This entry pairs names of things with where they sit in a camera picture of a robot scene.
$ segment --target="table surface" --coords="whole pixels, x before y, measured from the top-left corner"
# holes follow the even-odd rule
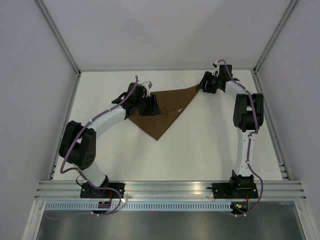
[[[69,120],[87,122],[125,92],[135,75],[142,82],[152,81],[152,91],[164,91],[194,86],[204,72],[83,72]],[[249,70],[234,70],[233,76],[255,92]],[[220,90],[216,94],[199,91],[159,141],[126,119],[97,139],[95,161],[113,181],[229,180],[238,148],[234,107],[235,100]],[[75,180],[76,171],[60,174],[62,160],[58,159],[53,179]],[[263,180],[282,180],[266,122],[256,137],[252,167]]]

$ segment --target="gray floor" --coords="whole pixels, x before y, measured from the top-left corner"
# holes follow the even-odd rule
[[[110,216],[72,216],[48,211],[38,240],[304,240],[294,204],[260,203],[247,217],[222,212],[119,211]]]

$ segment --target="brown cloth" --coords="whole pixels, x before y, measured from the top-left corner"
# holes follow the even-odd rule
[[[198,90],[199,85],[195,85],[186,89],[152,92],[152,94],[156,95],[162,114],[141,116],[137,113],[130,116],[129,119],[141,130],[158,141],[186,109]]]

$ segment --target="gray wall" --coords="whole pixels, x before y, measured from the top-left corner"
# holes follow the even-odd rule
[[[44,0],[81,70],[253,67],[290,0]]]
[[[301,0],[260,70],[294,179],[320,226],[320,1]]]
[[[32,0],[0,7],[0,239],[20,239],[75,73]]]

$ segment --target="blue-white grille strip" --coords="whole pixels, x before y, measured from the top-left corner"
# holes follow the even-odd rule
[[[90,210],[101,211],[103,208],[98,207],[99,201],[83,200],[83,201],[62,201],[50,200],[45,204],[45,210]],[[110,210],[118,205],[117,200],[113,200]],[[123,211],[173,211],[173,212],[230,212],[230,201],[127,201],[121,203],[120,209]]]

